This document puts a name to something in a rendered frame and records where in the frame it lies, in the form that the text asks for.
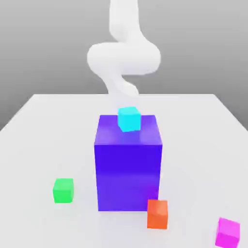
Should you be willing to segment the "large purple box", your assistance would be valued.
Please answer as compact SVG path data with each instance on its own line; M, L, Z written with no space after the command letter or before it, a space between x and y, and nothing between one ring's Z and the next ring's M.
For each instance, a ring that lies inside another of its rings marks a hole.
M159 193L162 140L156 117L123 132L116 115L100 115L94 142L99 211L146 211Z

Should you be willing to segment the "small cyan cube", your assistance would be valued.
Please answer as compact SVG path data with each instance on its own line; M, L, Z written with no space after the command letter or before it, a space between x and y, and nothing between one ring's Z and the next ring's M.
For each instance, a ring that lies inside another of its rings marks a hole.
M119 108L118 126L123 132L139 131L141 129L141 113L136 107Z

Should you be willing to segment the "small green cube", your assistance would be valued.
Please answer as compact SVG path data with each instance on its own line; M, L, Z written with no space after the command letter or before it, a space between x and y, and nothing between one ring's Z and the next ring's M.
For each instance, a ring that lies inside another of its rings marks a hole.
M74 197L73 178L57 178L53 187L55 203L71 203Z

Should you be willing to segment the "small orange cube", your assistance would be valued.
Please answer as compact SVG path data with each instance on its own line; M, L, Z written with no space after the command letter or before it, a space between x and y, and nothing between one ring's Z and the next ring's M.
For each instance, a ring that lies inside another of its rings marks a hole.
M168 202L165 200L148 200L147 228L167 229Z

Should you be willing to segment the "small magenta cube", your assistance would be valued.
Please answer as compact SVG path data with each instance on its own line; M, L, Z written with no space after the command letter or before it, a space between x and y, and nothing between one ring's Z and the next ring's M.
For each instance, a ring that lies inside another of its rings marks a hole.
M221 248L237 248L240 241L240 223L219 218L215 245Z

